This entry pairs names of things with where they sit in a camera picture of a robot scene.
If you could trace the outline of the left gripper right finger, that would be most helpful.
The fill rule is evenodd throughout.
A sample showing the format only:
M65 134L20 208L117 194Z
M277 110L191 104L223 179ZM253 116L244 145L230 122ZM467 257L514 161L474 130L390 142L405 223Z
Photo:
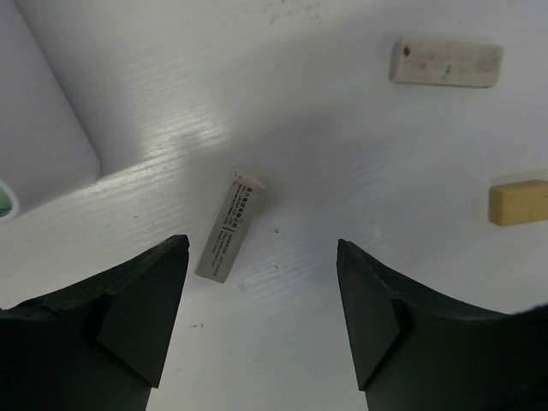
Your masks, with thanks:
M371 410L544 410L547 308L498 313L337 244L357 384Z

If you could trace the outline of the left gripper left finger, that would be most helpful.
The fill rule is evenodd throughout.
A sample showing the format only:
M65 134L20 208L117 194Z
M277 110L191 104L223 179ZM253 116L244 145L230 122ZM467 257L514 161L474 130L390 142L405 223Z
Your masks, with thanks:
M174 235L2 310L2 409L145 409L162 377L188 261L188 238Z

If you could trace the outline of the small yellow eraser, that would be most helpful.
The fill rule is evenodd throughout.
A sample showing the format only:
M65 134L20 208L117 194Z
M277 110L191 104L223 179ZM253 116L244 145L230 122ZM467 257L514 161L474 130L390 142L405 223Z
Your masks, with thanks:
M547 220L547 181L530 180L489 188L488 219L500 227Z

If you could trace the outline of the beige eraser block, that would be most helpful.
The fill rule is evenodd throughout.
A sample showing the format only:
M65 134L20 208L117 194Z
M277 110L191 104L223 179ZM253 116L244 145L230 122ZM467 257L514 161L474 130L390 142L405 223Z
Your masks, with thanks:
M492 88L504 48L493 43L402 37L393 47L389 80L394 84Z

